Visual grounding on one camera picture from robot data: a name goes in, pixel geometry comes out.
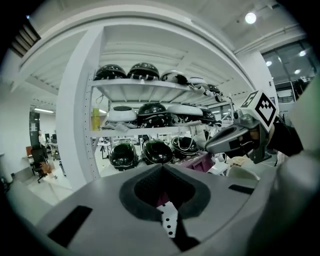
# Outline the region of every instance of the office chair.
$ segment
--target office chair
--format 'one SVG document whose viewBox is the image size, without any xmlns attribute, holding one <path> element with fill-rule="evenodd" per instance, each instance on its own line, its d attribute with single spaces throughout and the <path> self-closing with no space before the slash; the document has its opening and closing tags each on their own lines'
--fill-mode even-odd
<svg viewBox="0 0 320 256">
<path fill-rule="evenodd" d="M 41 168 L 41 163 L 46 163 L 44 152 L 40 145 L 35 145 L 31 149 L 31 155 L 33 157 L 33 170 L 39 174 L 38 183 L 40 180 L 46 176 Z"/>
</svg>

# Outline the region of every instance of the white pillar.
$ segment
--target white pillar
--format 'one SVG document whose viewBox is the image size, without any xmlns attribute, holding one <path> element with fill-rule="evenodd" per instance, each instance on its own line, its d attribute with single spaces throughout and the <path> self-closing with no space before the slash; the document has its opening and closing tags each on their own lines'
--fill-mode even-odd
<svg viewBox="0 0 320 256">
<path fill-rule="evenodd" d="M 90 129 L 90 117 L 86 115 L 89 114 L 91 103 L 87 101 L 85 94 L 88 93 L 88 80 L 93 78 L 94 71 L 98 68 L 105 45 L 103 26 L 91 27 L 85 33 L 65 68 L 57 97 L 58 148 L 74 191 L 100 177 L 94 152 L 86 147 L 86 143 L 89 143 L 86 132 Z"/>
<path fill-rule="evenodd" d="M 259 51 L 251 51 L 237 55 L 237 57 L 251 78 L 255 88 L 263 90 L 270 98 L 274 98 L 277 112 L 279 112 L 275 83 L 261 53 Z"/>
</svg>

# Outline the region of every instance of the purple object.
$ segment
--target purple object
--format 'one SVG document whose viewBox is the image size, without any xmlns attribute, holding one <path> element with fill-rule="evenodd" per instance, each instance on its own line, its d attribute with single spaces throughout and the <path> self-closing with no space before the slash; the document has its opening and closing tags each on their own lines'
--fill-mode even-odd
<svg viewBox="0 0 320 256">
<path fill-rule="evenodd" d="M 211 160 L 211 154 L 206 153 L 190 158 L 185 158 L 176 162 L 175 165 L 206 173 L 212 166 L 214 166 L 214 162 Z M 169 201 L 170 200 L 167 193 L 164 192 L 160 195 L 156 207 L 161 206 Z"/>
</svg>

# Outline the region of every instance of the black sleeve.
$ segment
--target black sleeve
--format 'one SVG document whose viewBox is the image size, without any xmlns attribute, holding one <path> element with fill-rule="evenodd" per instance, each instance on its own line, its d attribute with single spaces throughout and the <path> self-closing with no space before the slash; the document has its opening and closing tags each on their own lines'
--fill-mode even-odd
<svg viewBox="0 0 320 256">
<path fill-rule="evenodd" d="M 274 123 L 274 133 L 267 147 L 278 150 L 288 157 L 303 150 L 296 130 L 283 123 Z"/>
</svg>

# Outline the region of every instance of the metal shelf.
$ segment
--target metal shelf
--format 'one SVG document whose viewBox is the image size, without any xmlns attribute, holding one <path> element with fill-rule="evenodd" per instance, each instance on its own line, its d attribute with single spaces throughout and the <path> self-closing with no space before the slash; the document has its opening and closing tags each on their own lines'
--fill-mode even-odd
<svg viewBox="0 0 320 256">
<path fill-rule="evenodd" d="M 136 79 L 113 79 L 92 81 L 109 101 L 117 104 L 155 103 L 162 104 L 194 104 L 199 107 L 218 103 L 214 97 L 199 94 L 187 85 L 164 81 L 147 81 Z"/>
<path fill-rule="evenodd" d="M 91 131 L 91 138 L 98 137 L 116 137 L 116 136 L 133 136 L 133 135 L 144 135 L 144 134 L 171 134 L 179 132 L 188 132 L 190 131 L 190 126 L 172 126 L 172 127 L 159 127 L 159 128 L 138 128 L 138 129 L 129 129 L 127 131 L 119 130 L 97 130 Z"/>
</svg>

